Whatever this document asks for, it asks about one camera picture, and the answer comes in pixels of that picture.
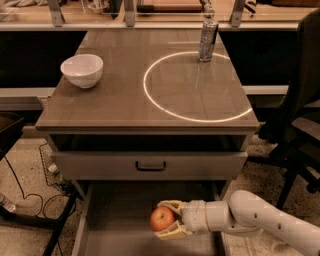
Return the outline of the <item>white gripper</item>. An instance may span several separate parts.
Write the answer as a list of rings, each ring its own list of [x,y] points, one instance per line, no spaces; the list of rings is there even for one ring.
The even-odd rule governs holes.
[[[177,215],[182,215],[183,222],[181,224],[175,221],[168,228],[157,231],[155,236],[160,240],[177,240],[191,234],[202,234],[208,231],[206,202],[203,200],[192,200],[188,203],[180,200],[163,200],[157,206],[167,207]]]

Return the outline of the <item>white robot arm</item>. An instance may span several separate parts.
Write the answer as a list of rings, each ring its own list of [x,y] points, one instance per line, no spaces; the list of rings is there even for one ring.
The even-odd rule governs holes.
[[[289,215],[259,196],[238,190],[228,200],[164,200],[151,213],[150,225],[161,240],[223,232],[255,236],[267,231],[304,256],[319,256],[320,228]]]

